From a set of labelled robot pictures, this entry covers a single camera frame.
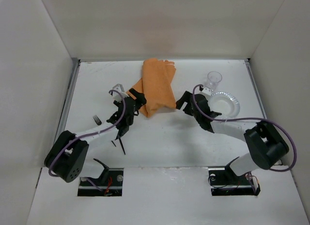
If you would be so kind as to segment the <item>left aluminium frame rail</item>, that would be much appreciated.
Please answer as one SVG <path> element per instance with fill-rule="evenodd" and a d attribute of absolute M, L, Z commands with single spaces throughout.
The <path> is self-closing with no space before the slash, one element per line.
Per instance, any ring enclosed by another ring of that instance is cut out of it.
<path fill-rule="evenodd" d="M 72 67 L 71 75 L 70 75 L 69 82 L 67 85 L 67 90 L 66 90 L 66 94 L 65 94 L 65 98 L 64 98 L 64 102 L 62 106 L 62 112 L 61 112 L 61 116 L 58 122 L 56 135 L 52 143 L 52 147 L 55 144 L 59 135 L 64 131 L 64 127 L 66 125 L 66 121 L 67 121 L 67 117 L 68 117 L 68 113 L 70 110 L 70 105 L 72 102 L 72 97 L 73 97 L 73 93 L 74 93 L 74 89 L 75 89 L 75 85 L 76 85 L 76 81 L 78 77 L 78 72 L 79 72 L 81 61 L 78 58 L 72 58 L 72 62 L 73 62 L 73 67 Z"/>

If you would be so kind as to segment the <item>white bowl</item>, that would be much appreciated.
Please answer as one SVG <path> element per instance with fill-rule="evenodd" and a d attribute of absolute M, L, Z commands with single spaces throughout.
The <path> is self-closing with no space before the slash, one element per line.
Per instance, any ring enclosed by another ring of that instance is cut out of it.
<path fill-rule="evenodd" d="M 227 92 L 215 92 L 208 100 L 211 110 L 227 118 L 235 118 L 240 113 L 240 103 L 235 96 Z"/>

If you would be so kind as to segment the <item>aluminium frame rail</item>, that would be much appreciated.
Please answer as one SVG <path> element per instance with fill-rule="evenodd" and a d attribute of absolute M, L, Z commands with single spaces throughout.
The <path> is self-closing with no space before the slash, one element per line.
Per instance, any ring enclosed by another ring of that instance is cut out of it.
<path fill-rule="evenodd" d="M 259 103 L 260 110 L 261 110 L 261 112 L 262 112 L 263 118 L 266 119 L 266 118 L 267 118 L 266 112 L 265 112 L 265 109 L 264 109 L 264 106 L 263 106 L 263 103 L 262 103 L 262 100 L 261 100 L 261 96 L 260 96 L 260 93 L 259 93 L 259 90 L 258 90 L 256 81 L 255 81 L 255 79 L 254 79 L 254 75 L 253 75 L 253 73 L 252 73 L 252 69 L 251 69 L 251 65 L 250 65 L 250 59 L 245 59 L 244 61 L 245 61 L 245 65 L 246 65 L 246 67 L 247 67 L 248 74 L 249 74 L 249 77 L 250 77 L 252 86 L 253 86 L 253 88 L 254 88 L 255 95 L 256 95 L 256 98 L 257 98 L 257 100 L 258 100 L 258 103 Z"/>
<path fill-rule="evenodd" d="M 69 82 L 67 85 L 67 90 L 66 90 L 66 94 L 65 94 L 65 98 L 64 98 L 64 102 L 62 106 L 62 112 L 61 112 L 61 116 L 58 122 L 56 135 L 52 143 L 52 147 L 55 144 L 59 135 L 64 131 L 64 127 L 66 125 L 66 121 L 67 121 L 67 117 L 68 117 L 68 113 L 70 110 L 70 105 L 72 102 L 72 97 L 73 97 L 73 93 L 74 93 L 74 89 L 75 89 L 75 85 L 76 85 L 76 81 L 78 77 L 78 72 L 79 72 L 81 61 L 78 58 L 72 58 L 72 62 L 73 62 L 73 67 L 72 67 L 71 75 L 70 75 Z"/>

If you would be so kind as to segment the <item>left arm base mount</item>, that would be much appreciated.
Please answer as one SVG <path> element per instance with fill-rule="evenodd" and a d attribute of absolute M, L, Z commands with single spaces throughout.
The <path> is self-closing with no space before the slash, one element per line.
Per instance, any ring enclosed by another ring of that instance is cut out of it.
<path fill-rule="evenodd" d="M 110 168 L 98 179 L 79 182 L 77 196 L 79 197 L 118 197 L 123 194 L 124 168 Z"/>

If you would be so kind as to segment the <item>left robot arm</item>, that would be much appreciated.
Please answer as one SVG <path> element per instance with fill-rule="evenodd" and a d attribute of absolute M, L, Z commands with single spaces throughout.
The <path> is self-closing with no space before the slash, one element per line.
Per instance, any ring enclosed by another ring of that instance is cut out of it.
<path fill-rule="evenodd" d="M 134 117 L 147 100 L 143 93 L 131 88 L 125 93 L 116 86 L 109 93 L 114 97 L 117 111 L 101 125 L 72 133 L 63 131 L 45 158 L 44 165 L 52 177 L 60 177 L 70 183 L 77 177 L 104 182 L 109 168 L 98 159 L 87 161 L 87 153 L 92 147 L 123 137 L 133 125 Z"/>

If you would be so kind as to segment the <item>right aluminium frame rail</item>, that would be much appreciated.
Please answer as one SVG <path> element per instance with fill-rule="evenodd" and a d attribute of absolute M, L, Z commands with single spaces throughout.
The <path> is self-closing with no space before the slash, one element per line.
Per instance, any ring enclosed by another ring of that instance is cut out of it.
<path fill-rule="evenodd" d="M 264 106 L 263 106 L 263 103 L 262 103 L 262 100 L 261 100 L 261 96 L 260 96 L 260 93 L 259 93 L 259 90 L 258 90 L 256 81 L 255 81 L 255 79 L 254 79 L 254 75 L 253 75 L 253 73 L 252 73 L 252 69 L 251 69 L 251 65 L 250 65 L 250 59 L 245 59 L 244 61 L 245 61 L 245 65 L 246 65 L 246 67 L 247 67 L 248 74 L 249 74 L 249 77 L 250 77 L 252 86 L 253 86 L 253 88 L 254 88 L 255 95 L 256 95 L 256 98 L 257 98 L 257 100 L 258 100 L 258 103 L 259 103 L 260 110 L 261 110 L 261 112 L 262 112 L 263 118 L 266 119 L 266 118 L 267 118 L 266 112 L 265 112 L 265 109 L 264 109 Z"/>

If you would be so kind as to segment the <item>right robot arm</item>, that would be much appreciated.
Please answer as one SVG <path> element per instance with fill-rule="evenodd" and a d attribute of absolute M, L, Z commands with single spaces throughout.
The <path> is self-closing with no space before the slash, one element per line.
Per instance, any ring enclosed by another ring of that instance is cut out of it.
<path fill-rule="evenodd" d="M 240 104 L 228 93 L 209 95 L 186 91 L 176 101 L 176 109 L 182 109 L 185 114 L 193 116 L 203 130 L 225 134 L 247 144 L 248 153 L 225 166 L 224 176 L 228 181 L 236 181 L 238 177 L 256 169 L 269 170 L 289 151 L 288 145 L 271 122 L 258 118 L 237 120 Z"/>

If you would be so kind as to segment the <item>orange cloth placemat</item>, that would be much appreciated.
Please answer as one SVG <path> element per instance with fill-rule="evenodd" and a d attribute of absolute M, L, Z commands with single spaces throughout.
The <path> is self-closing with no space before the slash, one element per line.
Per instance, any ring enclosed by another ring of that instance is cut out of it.
<path fill-rule="evenodd" d="M 176 68 L 174 62 L 147 59 L 143 62 L 142 77 L 132 86 L 137 92 L 143 93 L 147 103 L 139 112 L 147 118 L 153 116 L 160 108 L 176 108 L 176 100 L 171 87 Z"/>

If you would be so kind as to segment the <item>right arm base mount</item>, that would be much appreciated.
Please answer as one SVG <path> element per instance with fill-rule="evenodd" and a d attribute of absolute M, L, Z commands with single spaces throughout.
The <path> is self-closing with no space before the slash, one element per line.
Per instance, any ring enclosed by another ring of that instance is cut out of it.
<path fill-rule="evenodd" d="M 212 196 L 258 196 L 259 180 L 252 172 L 236 176 L 225 167 L 208 168 L 208 183 Z"/>

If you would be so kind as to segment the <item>black plastic fork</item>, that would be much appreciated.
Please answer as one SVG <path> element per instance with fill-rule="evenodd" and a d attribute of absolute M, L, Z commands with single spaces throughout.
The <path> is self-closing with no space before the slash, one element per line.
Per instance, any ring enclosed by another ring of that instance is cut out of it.
<path fill-rule="evenodd" d="M 93 116 L 93 120 L 95 121 L 95 123 L 100 126 L 102 125 L 102 121 L 99 119 L 99 117 L 97 115 Z"/>

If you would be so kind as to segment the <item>clear plastic cup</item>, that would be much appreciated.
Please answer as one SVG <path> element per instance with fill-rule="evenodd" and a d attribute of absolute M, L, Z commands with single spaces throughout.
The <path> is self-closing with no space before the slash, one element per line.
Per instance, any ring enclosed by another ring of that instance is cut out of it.
<path fill-rule="evenodd" d="M 221 81 L 222 75 L 217 71 L 211 71 L 207 75 L 206 87 L 215 91 Z"/>

